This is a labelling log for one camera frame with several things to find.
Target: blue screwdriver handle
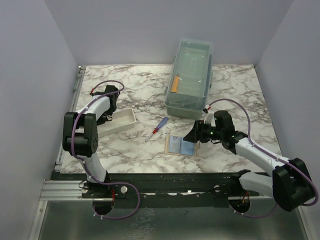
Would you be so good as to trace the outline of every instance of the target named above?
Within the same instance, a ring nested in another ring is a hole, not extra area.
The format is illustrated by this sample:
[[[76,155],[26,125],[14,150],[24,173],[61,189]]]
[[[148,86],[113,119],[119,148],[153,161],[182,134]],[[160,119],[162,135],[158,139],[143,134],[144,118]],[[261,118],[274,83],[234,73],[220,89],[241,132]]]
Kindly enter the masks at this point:
[[[158,131],[160,128],[162,128],[166,123],[168,122],[168,118],[164,117],[162,121],[156,126],[155,130]]]

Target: gray wall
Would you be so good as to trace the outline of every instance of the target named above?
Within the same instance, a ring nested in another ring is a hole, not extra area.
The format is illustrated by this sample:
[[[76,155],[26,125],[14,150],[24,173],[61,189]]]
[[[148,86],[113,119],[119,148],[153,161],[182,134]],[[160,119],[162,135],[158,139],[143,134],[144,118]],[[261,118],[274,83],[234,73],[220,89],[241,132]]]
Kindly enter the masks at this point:
[[[28,239],[78,67],[43,0],[1,1],[0,239]]]
[[[320,2],[295,0],[257,65],[283,154],[320,189]],[[320,203],[309,209],[320,236]]]
[[[45,0],[80,65],[168,64],[180,38],[216,64],[257,64],[292,0]]]

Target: marble pattern surface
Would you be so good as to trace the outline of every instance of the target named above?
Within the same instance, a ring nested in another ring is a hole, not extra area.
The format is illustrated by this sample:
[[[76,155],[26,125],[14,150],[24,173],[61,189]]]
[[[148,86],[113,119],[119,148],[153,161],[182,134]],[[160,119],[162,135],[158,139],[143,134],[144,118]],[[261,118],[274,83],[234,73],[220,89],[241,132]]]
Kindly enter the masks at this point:
[[[192,128],[191,119],[168,116],[168,123],[147,143],[145,139],[167,116],[165,89],[170,65],[102,65],[86,68],[77,109],[90,100],[90,90],[104,80],[119,80],[125,90],[120,94],[118,109],[133,108],[135,127],[99,139],[97,153],[109,173],[220,173],[249,169],[262,170],[249,160],[234,155],[221,144],[205,143],[195,157],[164,154],[167,134],[185,136]],[[267,149],[280,154],[276,134],[253,65],[214,65],[209,100],[230,98],[243,105],[251,118],[251,137]],[[213,111],[228,110],[236,130],[247,133],[244,112],[227,101],[217,102]],[[84,173],[80,163],[64,152],[62,173]]]

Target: transparent container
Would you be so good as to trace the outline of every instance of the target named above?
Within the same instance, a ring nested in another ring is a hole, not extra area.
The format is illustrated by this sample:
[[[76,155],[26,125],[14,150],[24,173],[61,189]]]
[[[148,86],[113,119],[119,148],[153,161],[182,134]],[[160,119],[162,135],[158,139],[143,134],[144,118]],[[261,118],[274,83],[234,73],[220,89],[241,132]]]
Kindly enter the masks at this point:
[[[212,42],[182,38],[166,90],[168,115],[199,120],[212,83]]]

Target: shallow white box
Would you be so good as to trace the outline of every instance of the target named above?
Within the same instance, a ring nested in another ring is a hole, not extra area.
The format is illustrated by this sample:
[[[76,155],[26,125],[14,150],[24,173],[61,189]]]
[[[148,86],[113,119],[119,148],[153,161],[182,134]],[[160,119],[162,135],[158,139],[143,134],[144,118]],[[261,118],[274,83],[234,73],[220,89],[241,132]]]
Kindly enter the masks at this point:
[[[135,123],[136,117],[132,108],[115,111],[112,114],[112,121],[107,121],[98,126],[98,137],[103,138],[111,134],[132,129]]]

